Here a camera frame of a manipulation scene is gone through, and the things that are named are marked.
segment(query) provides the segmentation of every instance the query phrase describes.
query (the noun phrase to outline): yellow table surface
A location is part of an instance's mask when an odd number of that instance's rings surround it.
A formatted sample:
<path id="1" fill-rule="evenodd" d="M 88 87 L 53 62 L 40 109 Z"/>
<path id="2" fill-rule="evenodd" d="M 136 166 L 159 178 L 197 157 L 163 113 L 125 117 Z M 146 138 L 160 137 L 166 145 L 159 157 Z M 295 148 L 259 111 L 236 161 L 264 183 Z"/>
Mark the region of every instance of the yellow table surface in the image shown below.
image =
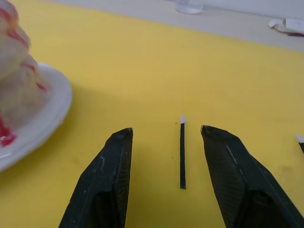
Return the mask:
<path id="1" fill-rule="evenodd" d="M 133 127 L 127 228 L 224 228 L 202 124 L 240 137 L 304 214 L 304 53 L 38 0 L 13 0 L 31 54 L 70 80 L 69 114 L 0 174 L 2 228 L 54 228 L 80 174 Z M 180 116 L 187 190 L 179 188 Z"/>

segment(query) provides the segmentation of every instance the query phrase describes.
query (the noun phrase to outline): food on plate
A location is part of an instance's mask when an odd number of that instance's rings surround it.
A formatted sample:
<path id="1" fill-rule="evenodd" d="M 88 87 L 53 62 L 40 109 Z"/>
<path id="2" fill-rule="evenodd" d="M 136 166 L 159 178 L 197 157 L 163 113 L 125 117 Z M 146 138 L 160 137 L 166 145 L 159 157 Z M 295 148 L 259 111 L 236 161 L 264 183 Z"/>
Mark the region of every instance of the food on plate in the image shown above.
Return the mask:
<path id="1" fill-rule="evenodd" d="M 18 13 L 0 0 L 0 145 L 7 146 L 15 131 L 43 108 L 50 86 L 29 54 L 30 39 L 18 25 Z"/>

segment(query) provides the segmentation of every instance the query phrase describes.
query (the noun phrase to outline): yellow tablecloth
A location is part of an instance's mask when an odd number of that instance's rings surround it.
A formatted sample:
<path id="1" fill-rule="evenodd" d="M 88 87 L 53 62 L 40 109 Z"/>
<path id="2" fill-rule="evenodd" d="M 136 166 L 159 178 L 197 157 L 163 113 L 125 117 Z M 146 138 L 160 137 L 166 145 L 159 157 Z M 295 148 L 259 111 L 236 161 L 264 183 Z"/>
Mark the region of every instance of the yellow tablecloth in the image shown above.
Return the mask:
<path id="1" fill-rule="evenodd" d="M 236 134 L 304 214 L 304 53 L 38 0 L 13 0 L 39 62 L 74 100 L 41 148 L 0 174 L 2 228 L 54 228 L 111 133 L 133 127 L 127 228 L 223 228 L 200 126 Z M 179 117 L 187 117 L 187 190 Z"/>

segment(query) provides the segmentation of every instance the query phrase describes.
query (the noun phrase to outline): glass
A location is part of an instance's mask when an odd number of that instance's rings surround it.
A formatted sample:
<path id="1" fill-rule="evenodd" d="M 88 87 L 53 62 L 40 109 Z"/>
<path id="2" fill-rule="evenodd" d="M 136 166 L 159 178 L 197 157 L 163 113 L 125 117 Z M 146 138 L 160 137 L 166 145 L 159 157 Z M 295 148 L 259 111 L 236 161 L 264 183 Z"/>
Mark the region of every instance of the glass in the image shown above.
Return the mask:
<path id="1" fill-rule="evenodd" d="M 203 10 L 204 0 L 176 0 L 176 10 L 181 13 L 199 14 Z"/>

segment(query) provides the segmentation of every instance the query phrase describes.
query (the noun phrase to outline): white plate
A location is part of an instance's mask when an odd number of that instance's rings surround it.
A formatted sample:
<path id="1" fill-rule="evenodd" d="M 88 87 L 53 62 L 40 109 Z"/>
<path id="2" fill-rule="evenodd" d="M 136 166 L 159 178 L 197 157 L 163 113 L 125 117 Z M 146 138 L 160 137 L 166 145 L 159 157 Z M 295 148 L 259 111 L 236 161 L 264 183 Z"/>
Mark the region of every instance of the white plate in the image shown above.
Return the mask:
<path id="1" fill-rule="evenodd" d="M 42 145 L 62 123 L 72 102 L 68 79 L 55 68 L 39 63 L 40 74 L 51 84 L 49 100 L 35 118 L 15 132 L 15 141 L 0 147 L 0 171 L 15 164 Z"/>

